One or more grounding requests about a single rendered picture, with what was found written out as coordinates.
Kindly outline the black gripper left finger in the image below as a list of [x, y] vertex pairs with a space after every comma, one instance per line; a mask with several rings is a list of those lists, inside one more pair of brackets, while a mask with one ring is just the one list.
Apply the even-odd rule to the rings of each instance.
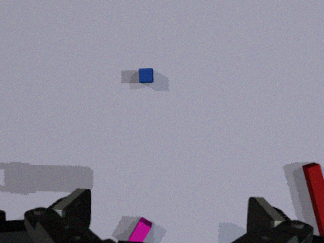
[[90, 223], [91, 190], [77, 188], [48, 208], [26, 211], [23, 220], [6, 220], [0, 210], [0, 243], [116, 243], [99, 238]]

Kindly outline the small blue block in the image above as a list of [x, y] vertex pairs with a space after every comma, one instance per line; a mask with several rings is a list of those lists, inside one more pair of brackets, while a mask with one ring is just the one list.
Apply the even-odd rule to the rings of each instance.
[[139, 69], [139, 82], [140, 83], [154, 83], [153, 69], [152, 68]]

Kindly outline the magenta rectangular block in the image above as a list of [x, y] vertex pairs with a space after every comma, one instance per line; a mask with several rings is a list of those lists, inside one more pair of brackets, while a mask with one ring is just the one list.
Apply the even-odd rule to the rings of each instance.
[[152, 222], [141, 217], [128, 241], [143, 242], [152, 227]]

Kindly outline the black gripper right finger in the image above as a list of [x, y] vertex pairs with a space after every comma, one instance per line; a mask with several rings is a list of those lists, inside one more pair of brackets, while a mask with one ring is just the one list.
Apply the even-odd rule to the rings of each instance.
[[324, 236], [313, 232], [311, 225], [291, 220], [263, 197], [249, 197], [247, 233], [231, 243], [324, 243]]

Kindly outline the dark red rod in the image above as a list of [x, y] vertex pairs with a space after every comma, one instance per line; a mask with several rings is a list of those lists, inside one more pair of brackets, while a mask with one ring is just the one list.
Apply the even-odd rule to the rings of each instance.
[[320, 164], [302, 166], [320, 236], [324, 236], [324, 178]]

